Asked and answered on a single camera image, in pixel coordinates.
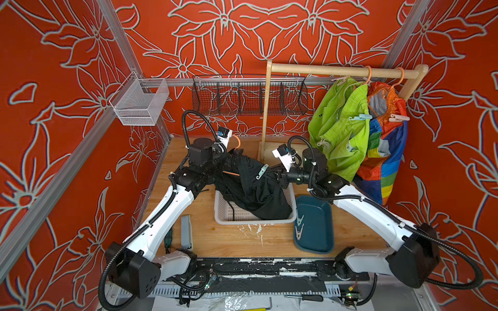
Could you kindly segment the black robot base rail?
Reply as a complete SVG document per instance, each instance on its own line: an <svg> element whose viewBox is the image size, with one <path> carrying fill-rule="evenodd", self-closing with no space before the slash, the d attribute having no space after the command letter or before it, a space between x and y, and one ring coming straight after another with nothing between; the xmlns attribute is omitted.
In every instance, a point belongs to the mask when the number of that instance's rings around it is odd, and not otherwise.
<svg viewBox="0 0 498 311"><path fill-rule="evenodd" d="M198 258L193 268L213 272L217 279L209 294L220 293L318 293L333 295L333 285L341 290L370 284L367 273L342 280L335 274L334 260L327 258Z"/></svg>

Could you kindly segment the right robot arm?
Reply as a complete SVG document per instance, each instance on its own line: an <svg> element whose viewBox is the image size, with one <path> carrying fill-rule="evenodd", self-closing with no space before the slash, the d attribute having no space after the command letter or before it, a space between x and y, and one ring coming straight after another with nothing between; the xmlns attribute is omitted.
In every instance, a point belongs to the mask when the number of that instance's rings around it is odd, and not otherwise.
<svg viewBox="0 0 498 311"><path fill-rule="evenodd" d="M305 141L307 145L302 155L292 147L295 140ZM429 224L418 225L399 217L362 194L349 181L328 172L325 155L304 137L293 136L272 153L281 162L276 176L284 187L290 183L307 185L312 197L350 213L386 242L386 248L380 250L345 248L336 260L339 278L349 279L353 273L377 273L394 276L411 288L420 288L426 282L454 290L472 290L482 285L484 275L475 260L441 241ZM474 272L471 281L447 283L430 278L440 264L442 248L470 265Z"/></svg>

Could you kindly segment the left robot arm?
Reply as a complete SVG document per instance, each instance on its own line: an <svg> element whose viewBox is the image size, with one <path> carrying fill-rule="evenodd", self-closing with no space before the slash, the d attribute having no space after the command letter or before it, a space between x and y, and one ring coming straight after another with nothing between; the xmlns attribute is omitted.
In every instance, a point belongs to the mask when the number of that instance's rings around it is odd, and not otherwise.
<svg viewBox="0 0 498 311"><path fill-rule="evenodd" d="M212 139L189 139L188 115L199 116L212 133ZM147 298L159 281L188 271L193 260L185 251L174 251L160 262L154 260L166 234L206 185L214 182L215 171L229 156L232 132L214 130L208 118L195 110L182 114L186 157L170 173L171 185L156 208L122 243L112 243L105 252L106 267L98 285L99 303L105 310L122 310L136 298Z"/></svg>

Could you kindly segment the light green clothespin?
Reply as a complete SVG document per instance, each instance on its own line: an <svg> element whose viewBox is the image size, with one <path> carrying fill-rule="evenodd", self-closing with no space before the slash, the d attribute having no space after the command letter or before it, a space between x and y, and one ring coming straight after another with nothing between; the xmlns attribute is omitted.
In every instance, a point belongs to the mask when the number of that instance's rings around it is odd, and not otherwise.
<svg viewBox="0 0 498 311"><path fill-rule="evenodd" d="M260 168L260 170L259 170L259 172L258 172L258 175L255 177L255 178L256 178L256 180L260 180L260 179L262 179L262 177L264 176L264 174L267 172L268 168L269 168L269 166L268 166L267 164L264 164L264 165Z"/></svg>

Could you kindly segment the black shorts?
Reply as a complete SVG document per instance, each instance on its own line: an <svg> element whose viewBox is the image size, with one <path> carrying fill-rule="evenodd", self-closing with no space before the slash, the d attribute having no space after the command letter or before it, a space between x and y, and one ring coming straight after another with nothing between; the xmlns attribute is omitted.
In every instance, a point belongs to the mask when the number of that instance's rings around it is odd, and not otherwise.
<svg viewBox="0 0 498 311"><path fill-rule="evenodd" d="M223 159L214 173L214 185L226 201L262 220L283 220L291 215L292 208L275 174L259 174L263 163L244 155L242 150L231 150Z"/></svg>

